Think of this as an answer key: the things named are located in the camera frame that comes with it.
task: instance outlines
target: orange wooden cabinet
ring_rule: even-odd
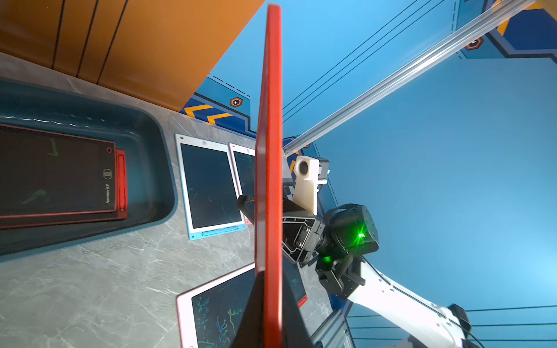
[[[52,67],[63,0],[3,0],[0,51]]]
[[[3,0],[0,51],[180,110],[263,0]]]

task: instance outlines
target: yellow chevron stripe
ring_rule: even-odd
[[[499,34],[501,35],[505,35],[505,31],[507,30],[507,27],[509,26],[509,20],[507,19],[505,22],[501,23],[498,27],[497,27],[497,31],[499,32]]]
[[[538,0],[547,13],[557,19],[557,2],[554,0]]]
[[[536,2],[528,7],[526,7],[524,10],[528,10],[528,9],[542,9],[544,8],[539,2]]]
[[[212,109],[212,106],[209,105],[198,105],[198,106],[190,106],[190,107],[185,107],[184,111],[185,114],[188,115],[189,117],[193,117],[195,118],[195,116],[193,115],[194,111],[199,111],[199,110],[205,110],[205,109]]]
[[[207,116],[207,121],[209,121],[209,123],[212,124],[212,125],[216,125],[215,122],[214,122],[216,119],[221,119],[221,118],[230,117],[230,116],[232,116],[232,115],[231,114],[220,114],[220,115]]]

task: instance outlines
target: blue wall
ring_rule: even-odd
[[[319,139],[339,204],[365,204],[377,225],[368,259],[440,305],[557,305],[555,96],[549,58],[455,56]],[[556,322],[557,311],[512,315],[471,317]],[[555,326],[534,329],[476,332],[557,339]]]
[[[483,3],[483,0],[470,0]],[[456,29],[459,0],[282,0],[284,105],[304,91],[373,33],[375,36],[308,92],[285,107],[285,119],[365,60],[284,123],[285,136],[303,133]],[[394,17],[407,8],[400,16]],[[264,4],[211,72],[251,96],[257,128],[267,6]],[[351,60],[356,60],[341,70]],[[298,107],[288,111],[309,93]]]

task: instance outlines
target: dark blue plastic bin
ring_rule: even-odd
[[[117,149],[126,152],[129,203],[126,220],[1,230],[0,259],[155,226],[176,209],[164,134],[156,119],[143,110],[0,80],[0,124],[115,142]]]

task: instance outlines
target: red drawing tablet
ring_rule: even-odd
[[[116,210],[113,142],[0,125],[0,149],[0,220]]]
[[[60,225],[81,222],[101,222],[107,220],[123,220],[128,217],[128,176],[126,172],[126,153],[116,150],[117,165],[116,177],[116,206],[113,212],[106,213],[84,213],[84,214],[63,214],[63,215],[41,215],[12,217],[0,220],[0,229],[33,227],[46,225]]]

